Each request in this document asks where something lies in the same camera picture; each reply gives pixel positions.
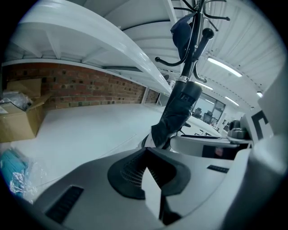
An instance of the red brick wall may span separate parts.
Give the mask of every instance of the red brick wall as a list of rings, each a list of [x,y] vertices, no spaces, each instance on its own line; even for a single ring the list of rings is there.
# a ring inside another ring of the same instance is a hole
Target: red brick wall
[[[5,66],[7,81],[42,78],[42,94],[51,92],[47,109],[107,104],[139,104],[145,87],[104,72],[63,64],[27,63]],[[156,103],[150,91],[147,103]]]

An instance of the white floor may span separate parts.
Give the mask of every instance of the white floor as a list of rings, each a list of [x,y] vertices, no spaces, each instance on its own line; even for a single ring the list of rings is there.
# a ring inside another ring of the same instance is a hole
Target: white floor
[[[12,147],[37,163],[31,176],[37,192],[25,196],[34,200],[77,166],[136,148],[161,114],[155,105],[139,104],[48,111],[35,139],[0,144],[0,150]]]

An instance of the box flap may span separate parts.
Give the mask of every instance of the box flap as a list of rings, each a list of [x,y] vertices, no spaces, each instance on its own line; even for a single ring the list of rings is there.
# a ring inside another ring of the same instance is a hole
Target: box flap
[[[27,111],[31,110],[31,109],[34,109],[38,106],[41,106],[43,105],[47,100],[48,98],[51,96],[51,93],[48,93],[48,94],[45,94],[43,96],[41,96],[40,98],[36,99],[33,104],[27,109]]]
[[[7,83],[7,90],[20,91],[26,94],[28,97],[40,97],[41,96],[41,78],[28,79],[20,81],[10,81]]]
[[[16,113],[24,113],[24,111],[16,107],[11,102],[0,104],[0,116],[16,114]]]

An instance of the ceiling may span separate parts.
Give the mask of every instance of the ceiling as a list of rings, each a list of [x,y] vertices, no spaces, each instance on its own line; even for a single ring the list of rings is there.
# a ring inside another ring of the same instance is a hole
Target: ceiling
[[[162,74],[169,73],[172,79],[180,76],[182,66],[168,67],[155,62],[154,59],[159,56],[168,62],[179,60],[170,29],[187,13],[187,11],[173,9],[173,7],[185,7],[182,1],[71,0],[71,2],[97,13],[117,26],[141,48],[152,61],[152,65],[154,64]],[[231,20],[227,22],[212,19],[219,32],[215,32],[215,37],[208,43],[200,57],[198,73],[208,79],[206,85],[212,87],[213,90],[203,88],[203,92],[236,107],[224,99],[227,96],[239,104],[239,110],[248,111],[252,106],[257,106],[259,97],[256,92],[264,92],[278,75],[287,56],[286,49],[274,28],[249,1],[211,2],[207,4],[207,7],[209,14],[228,16]],[[207,21],[204,21],[205,27],[213,29]],[[68,29],[65,34],[61,32],[62,30],[62,27],[55,27],[50,34],[54,40],[61,41],[61,57],[58,59],[100,68],[102,66],[138,67],[137,63],[131,62],[131,59],[123,56],[119,50],[116,52],[107,46],[96,44],[93,38],[81,33],[76,36],[73,28]],[[28,40],[34,38],[34,47],[41,55],[36,57],[34,53],[11,42],[6,52],[7,62],[28,58],[57,59],[44,30],[35,31],[32,28],[29,33],[25,31],[25,34],[21,36],[27,36]],[[114,39],[120,39],[118,36],[120,34],[115,34]],[[243,76],[238,78],[227,70],[208,62],[208,57],[227,64]],[[155,77],[158,75],[156,72],[113,72],[147,85],[158,92],[169,91],[167,86],[163,85],[161,77]]]

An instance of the clear plastic wrap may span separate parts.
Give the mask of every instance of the clear plastic wrap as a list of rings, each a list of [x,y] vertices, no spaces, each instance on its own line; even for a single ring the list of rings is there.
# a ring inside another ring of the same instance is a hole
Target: clear plastic wrap
[[[26,111],[32,104],[32,100],[27,95],[18,91],[3,92],[3,99],[0,101],[0,104],[5,102],[11,102],[23,111]]]
[[[10,191],[33,203],[39,195],[37,187],[43,184],[47,177],[43,166],[12,149],[7,149],[0,157],[0,168]]]

